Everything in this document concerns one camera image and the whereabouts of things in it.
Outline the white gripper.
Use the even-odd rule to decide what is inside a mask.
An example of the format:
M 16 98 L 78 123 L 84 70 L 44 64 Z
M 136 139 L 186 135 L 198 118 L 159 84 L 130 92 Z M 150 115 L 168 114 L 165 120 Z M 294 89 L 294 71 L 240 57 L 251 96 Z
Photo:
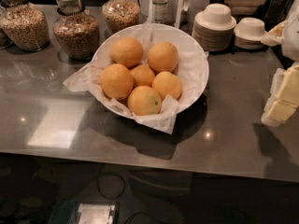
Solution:
M 299 61 L 299 18 L 292 15 L 269 32 L 261 42 L 269 47 L 281 45 L 285 57 Z M 285 123 L 299 107 L 299 63 L 287 70 L 279 68 L 273 76 L 270 97 L 263 109 L 262 123 L 277 127 Z

